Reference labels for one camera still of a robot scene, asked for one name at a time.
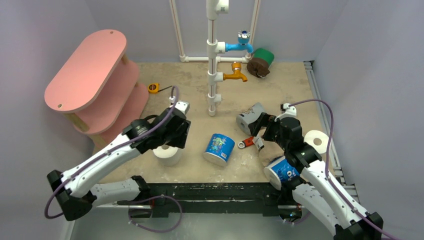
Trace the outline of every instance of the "blue container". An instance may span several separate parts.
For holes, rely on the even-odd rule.
[[[277,190],[281,190],[281,183],[290,180],[294,176],[300,175],[296,168],[292,167],[289,162],[287,162],[284,156],[278,157],[272,161],[263,169],[263,172],[271,185]]]
[[[224,167],[230,159],[235,144],[230,137],[215,133],[210,138],[203,157],[213,164]]]

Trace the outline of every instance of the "blue label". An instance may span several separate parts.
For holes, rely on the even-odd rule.
[[[300,175],[296,168],[292,167],[289,162],[287,162],[287,159],[278,159],[276,161],[279,162],[276,162],[276,164],[271,167],[271,170],[278,175],[281,182],[288,181],[294,176]]]
[[[215,133],[210,138],[205,152],[216,155],[228,162],[235,144],[236,143],[230,137]]]

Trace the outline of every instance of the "pink shelf tier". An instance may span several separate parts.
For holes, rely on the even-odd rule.
[[[95,101],[75,114],[89,127],[81,133],[100,134],[108,130],[117,120],[139,77],[139,67],[133,61],[119,62]]]
[[[132,90],[128,101],[126,101],[115,123],[108,130],[100,134],[106,143],[112,142],[119,133],[122,133],[125,127],[130,125],[132,121],[140,118],[148,98],[149,92],[144,84],[139,84]]]
[[[127,39],[119,31],[90,34],[45,89],[45,103],[64,114],[84,109],[99,96],[126,49]]]

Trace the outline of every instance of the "wooden shelf leg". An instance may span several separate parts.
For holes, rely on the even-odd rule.
[[[127,64],[130,60],[128,59],[128,56],[127,56],[127,54],[126,53],[124,53],[123,54],[123,56],[122,56],[122,62],[123,62],[123,64]]]
[[[100,149],[103,149],[104,147],[106,147],[107,143],[102,138],[102,136],[100,136],[100,135],[88,135],[88,136],[91,138],[91,140],[93,140],[96,147],[98,147]]]
[[[90,129],[90,127],[75,113],[64,113],[63,115],[82,132],[87,132]]]

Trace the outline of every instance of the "gray floor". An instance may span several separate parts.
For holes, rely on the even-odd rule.
[[[145,226],[155,229],[171,227],[178,219],[151,218]],[[128,224],[126,209],[97,208],[76,221],[72,240],[330,240],[330,232],[313,215],[290,226],[279,217],[260,214],[186,213],[181,225],[167,233],[153,233]]]

